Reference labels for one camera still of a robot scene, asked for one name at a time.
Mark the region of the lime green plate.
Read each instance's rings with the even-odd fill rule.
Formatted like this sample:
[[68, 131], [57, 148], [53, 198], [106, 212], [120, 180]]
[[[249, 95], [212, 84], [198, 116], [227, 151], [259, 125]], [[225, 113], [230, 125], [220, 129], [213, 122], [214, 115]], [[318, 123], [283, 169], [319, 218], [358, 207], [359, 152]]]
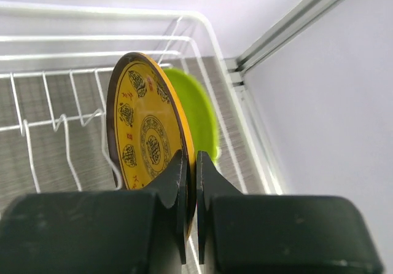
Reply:
[[213, 163], [220, 155], [219, 126], [208, 93], [194, 76], [177, 68], [163, 70], [181, 102], [196, 152], [205, 151]]

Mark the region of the yellow patterned plate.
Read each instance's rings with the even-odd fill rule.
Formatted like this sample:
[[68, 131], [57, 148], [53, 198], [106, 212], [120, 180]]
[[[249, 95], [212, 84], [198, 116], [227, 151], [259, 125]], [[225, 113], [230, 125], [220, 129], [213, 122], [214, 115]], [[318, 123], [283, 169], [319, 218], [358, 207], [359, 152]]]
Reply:
[[197, 197], [196, 155], [180, 99], [164, 70], [141, 52], [122, 56], [114, 66], [106, 98], [109, 156], [122, 175], [121, 188], [142, 189], [168, 166], [178, 150], [187, 168], [187, 230]]

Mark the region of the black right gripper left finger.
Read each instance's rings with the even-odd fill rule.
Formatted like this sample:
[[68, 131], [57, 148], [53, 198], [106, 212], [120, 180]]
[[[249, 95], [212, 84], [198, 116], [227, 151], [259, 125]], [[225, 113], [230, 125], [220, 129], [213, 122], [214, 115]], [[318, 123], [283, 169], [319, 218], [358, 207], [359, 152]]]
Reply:
[[16, 198], [1, 218], [1, 272], [180, 273], [186, 177], [177, 151], [143, 189]]

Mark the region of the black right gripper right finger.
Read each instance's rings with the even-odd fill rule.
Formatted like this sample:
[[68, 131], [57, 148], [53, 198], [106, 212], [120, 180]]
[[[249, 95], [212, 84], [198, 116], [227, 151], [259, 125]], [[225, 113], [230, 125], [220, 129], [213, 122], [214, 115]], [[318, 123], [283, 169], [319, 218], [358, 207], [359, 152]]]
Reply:
[[383, 273], [354, 204], [329, 195], [244, 194], [206, 152], [196, 161], [199, 262], [206, 273]]

